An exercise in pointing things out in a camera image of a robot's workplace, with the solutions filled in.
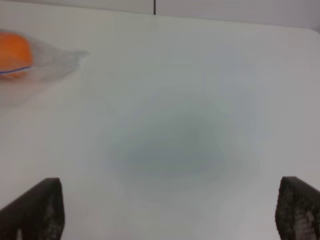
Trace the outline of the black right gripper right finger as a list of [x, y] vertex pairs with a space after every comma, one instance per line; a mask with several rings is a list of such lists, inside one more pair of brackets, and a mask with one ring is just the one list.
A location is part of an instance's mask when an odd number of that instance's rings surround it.
[[282, 177], [275, 225], [281, 240], [318, 240], [320, 191], [295, 176]]

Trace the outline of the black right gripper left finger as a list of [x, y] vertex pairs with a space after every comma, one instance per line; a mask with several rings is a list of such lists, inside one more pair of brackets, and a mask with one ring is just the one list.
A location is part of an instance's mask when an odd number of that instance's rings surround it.
[[60, 240], [64, 228], [59, 178], [45, 178], [0, 210], [2, 240]]

